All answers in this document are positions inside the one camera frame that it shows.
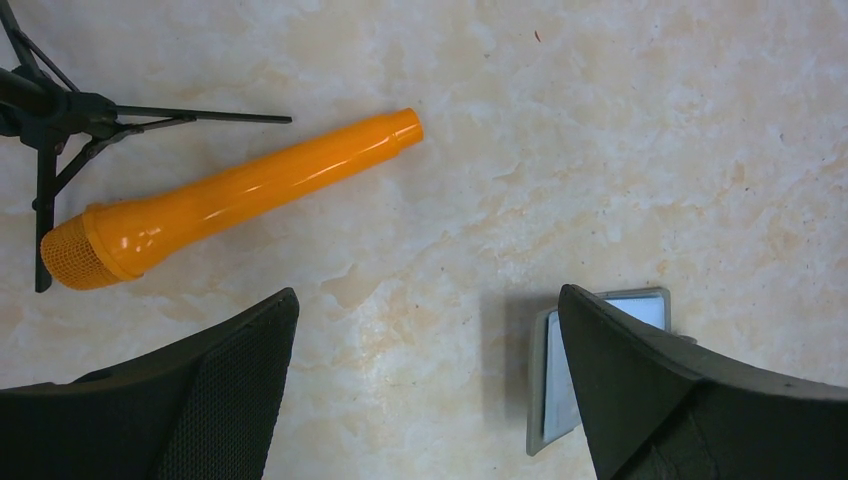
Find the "grey leather card holder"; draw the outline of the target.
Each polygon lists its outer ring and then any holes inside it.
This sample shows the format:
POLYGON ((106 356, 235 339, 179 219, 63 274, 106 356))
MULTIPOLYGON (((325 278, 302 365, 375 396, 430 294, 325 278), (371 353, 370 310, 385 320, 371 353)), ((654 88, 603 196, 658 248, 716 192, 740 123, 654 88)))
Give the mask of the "grey leather card holder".
MULTIPOLYGON (((667 333, 672 331, 671 295, 664 287, 597 292, 595 295, 645 324, 667 333)), ((526 454, 533 457, 582 423, 557 307, 540 312, 533 322, 528 388, 526 454)))

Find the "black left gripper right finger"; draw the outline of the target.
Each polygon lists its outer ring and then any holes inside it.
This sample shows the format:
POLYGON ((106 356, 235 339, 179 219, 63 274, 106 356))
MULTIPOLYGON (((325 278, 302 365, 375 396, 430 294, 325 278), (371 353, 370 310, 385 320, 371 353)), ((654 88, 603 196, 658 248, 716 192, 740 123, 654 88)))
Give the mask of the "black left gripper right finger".
POLYGON ((562 339, 600 479, 843 479, 847 391, 715 353, 567 284, 562 339))

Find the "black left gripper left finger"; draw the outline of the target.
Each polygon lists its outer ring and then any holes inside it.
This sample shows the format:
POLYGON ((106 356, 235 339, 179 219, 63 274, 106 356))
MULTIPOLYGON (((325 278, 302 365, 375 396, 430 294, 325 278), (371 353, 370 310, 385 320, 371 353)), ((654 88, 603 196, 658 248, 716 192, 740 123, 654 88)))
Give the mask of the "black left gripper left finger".
POLYGON ((5 479, 259 479, 299 317, 286 288, 67 384, 1 393, 5 479))

